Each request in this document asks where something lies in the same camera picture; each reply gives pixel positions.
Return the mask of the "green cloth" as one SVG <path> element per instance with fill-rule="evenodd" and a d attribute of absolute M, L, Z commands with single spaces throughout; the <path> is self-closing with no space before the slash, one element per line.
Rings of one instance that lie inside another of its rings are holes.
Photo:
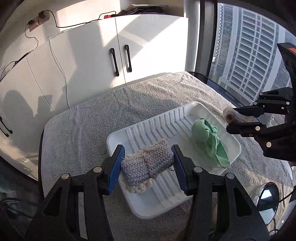
<path fill-rule="evenodd" d="M 192 140 L 204 146 L 210 159 L 223 168 L 230 167 L 228 154 L 218 137 L 216 126 L 211 125 L 206 119 L 200 118 L 192 124 L 191 133 Z"/>

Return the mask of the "beige knitted roll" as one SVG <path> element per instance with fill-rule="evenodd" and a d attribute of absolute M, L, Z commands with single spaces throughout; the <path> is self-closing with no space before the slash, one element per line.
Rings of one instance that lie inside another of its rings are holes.
<path fill-rule="evenodd" d="M 238 123 L 254 122 L 253 116 L 246 116 L 246 115 L 240 114 L 230 106 L 224 109 L 223 117 L 227 123 L 231 123 L 233 121 Z"/>

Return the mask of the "white cabinet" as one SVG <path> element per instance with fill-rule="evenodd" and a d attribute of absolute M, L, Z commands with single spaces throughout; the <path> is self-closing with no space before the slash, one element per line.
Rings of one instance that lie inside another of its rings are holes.
<path fill-rule="evenodd" d="M 116 16 L 49 37 L 1 80 L 1 117 L 13 131 L 1 123 L 9 134 L 1 131 L 1 156 L 37 180 L 39 141 L 48 120 L 134 81 L 184 71 L 188 27 L 188 19 L 180 16 Z"/>

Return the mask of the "white ribbed plastic tray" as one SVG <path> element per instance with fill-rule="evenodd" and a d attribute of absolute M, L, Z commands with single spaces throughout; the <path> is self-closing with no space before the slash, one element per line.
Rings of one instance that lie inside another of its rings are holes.
<path fill-rule="evenodd" d="M 241 153 L 240 143 L 226 132 L 224 124 L 210 110 L 197 101 L 112 132 L 106 139 L 108 153 L 112 155 L 117 145 L 123 145 L 125 153 L 130 155 L 166 140 L 170 146 L 178 145 L 183 155 L 191 158 L 196 166 L 211 174 L 221 175 L 225 168 L 215 164 L 200 143 L 192 141 L 191 126 L 200 118 L 217 127 L 218 137 L 229 161 L 234 162 Z M 170 170 L 160 173 L 142 193 L 130 193 L 123 174 L 119 176 L 118 182 L 132 213 L 141 219 L 155 218 L 189 198 L 180 189 L 175 172 Z"/>

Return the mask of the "cream chunky yarn bundle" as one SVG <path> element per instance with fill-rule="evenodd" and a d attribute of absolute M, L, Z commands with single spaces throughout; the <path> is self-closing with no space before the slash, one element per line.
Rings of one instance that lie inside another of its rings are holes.
<path fill-rule="evenodd" d="M 147 165 L 147 155 L 143 152 L 128 154 L 121 162 L 121 171 L 130 193 L 142 193 L 152 185 Z"/>

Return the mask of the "wall power outlet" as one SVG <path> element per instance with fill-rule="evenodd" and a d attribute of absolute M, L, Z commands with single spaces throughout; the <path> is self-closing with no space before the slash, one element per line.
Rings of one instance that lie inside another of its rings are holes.
<path fill-rule="evenodd" d="M 44 24 L 50 19 L 50 15 L 48 11 L 41 11 L 38 15 L 28 22 L 29 32 L 32 32 L 34 29 Z"/>

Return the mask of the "grey knitted cloth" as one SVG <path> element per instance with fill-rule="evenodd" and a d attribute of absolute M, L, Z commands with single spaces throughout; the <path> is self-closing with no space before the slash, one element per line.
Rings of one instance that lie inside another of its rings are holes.
<path fill-rule="evenodd" d="M 160 140 L 121 161 L 121 171 L 128 186 L 143 184 L 170 168 L 174 154 L 166 140 Z"/>

